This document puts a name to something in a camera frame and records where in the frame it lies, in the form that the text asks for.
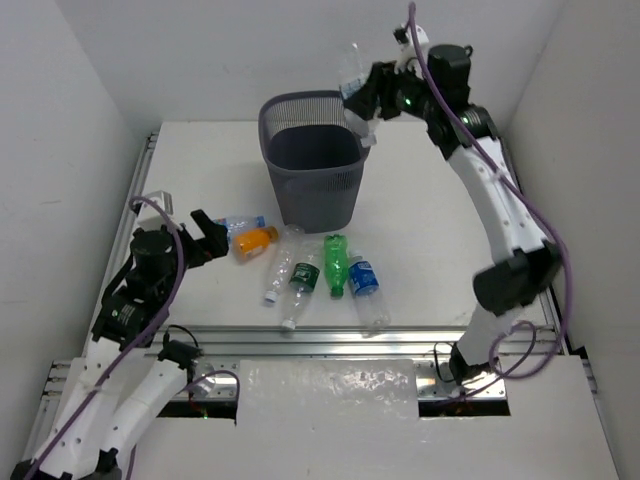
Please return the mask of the clear bottle white green label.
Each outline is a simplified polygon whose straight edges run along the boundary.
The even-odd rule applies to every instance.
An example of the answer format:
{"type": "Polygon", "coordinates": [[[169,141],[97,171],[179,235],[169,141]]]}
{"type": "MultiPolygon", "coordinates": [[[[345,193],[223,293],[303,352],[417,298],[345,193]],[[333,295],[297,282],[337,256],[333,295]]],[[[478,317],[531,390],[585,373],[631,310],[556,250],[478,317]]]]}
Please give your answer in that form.
{"type": "Polygon", "coordinates": [[[368,74],[364,70],[358,45],[356,43],[347,45],[340,59],[339,92],[343,100],[346,123],[359,138],[363,148],[373,147],[377,143],[375,130],[378,121],[364,120],[346,106],[346,101],[364,85],[367,78],[368,74]]]}

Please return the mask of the green plastic bottle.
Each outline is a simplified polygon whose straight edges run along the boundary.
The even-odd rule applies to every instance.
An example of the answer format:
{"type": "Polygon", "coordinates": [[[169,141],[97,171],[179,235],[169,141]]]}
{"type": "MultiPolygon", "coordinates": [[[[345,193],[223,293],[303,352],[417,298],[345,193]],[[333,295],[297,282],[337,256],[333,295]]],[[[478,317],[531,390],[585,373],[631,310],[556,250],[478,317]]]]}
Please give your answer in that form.
{"type": "Polygon", "coordinates": [[[324,274],[332,299],[341,299],[348,277],[348,241],[344,235],[324,238],[324,274]]]}

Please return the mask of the clear bottle blue label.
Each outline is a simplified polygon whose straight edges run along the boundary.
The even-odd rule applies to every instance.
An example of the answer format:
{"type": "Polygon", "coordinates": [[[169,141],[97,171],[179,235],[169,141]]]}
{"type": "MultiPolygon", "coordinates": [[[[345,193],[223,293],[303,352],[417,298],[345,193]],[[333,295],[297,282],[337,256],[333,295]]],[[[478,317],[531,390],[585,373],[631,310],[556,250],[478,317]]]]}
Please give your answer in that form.
{"type": "Polygon", "coordinates": [[[361,324],[380,331],[391,323],[383,292],[371,263],[358,251],[348,251],[348,282],[361,324]]]}

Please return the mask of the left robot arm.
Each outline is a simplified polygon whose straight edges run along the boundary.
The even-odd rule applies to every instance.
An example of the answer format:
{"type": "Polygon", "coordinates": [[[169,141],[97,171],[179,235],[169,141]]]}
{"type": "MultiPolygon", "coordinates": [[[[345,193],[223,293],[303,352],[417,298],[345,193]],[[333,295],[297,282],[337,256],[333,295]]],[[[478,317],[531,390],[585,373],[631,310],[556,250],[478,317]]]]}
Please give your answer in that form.
{"type": "Polygon", "coordinates": [[[184,225],[134,231],[129,257],[103,294],[68,402],[45,443],[15,466],[12,478],[122,478],[141,435],[192,380],[199,349],[170,340],[133,393],[121,396],[133,364],[168,316],[179,275],[229,251],[224,225],[201,210],[191,217],[203,233],[199,239],[184,225]]]}

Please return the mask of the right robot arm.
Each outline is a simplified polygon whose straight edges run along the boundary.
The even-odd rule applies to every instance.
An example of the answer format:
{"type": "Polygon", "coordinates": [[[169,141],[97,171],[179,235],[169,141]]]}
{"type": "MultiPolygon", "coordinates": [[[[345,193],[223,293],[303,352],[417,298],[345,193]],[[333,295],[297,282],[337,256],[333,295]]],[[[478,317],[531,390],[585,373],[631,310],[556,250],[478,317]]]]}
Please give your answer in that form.
{"type": "Polygon", "coordinates": [[[406,113],[427,124],[427,134],[465,186],[489,241],[492,265],[473,277],[476,308],[449,357],[453,380],[462,384],[496,360],[495,340],[521,311],[548,289],[561,266],[559,247],[511,191],[497,129],[487,110],[470,103],[470,46],[429,49],[435,84],[418,74],[409,50],[402,59],[357,66],[343,75],[339,92],[349,127],[370,146],[374,124],[406,113]]]}

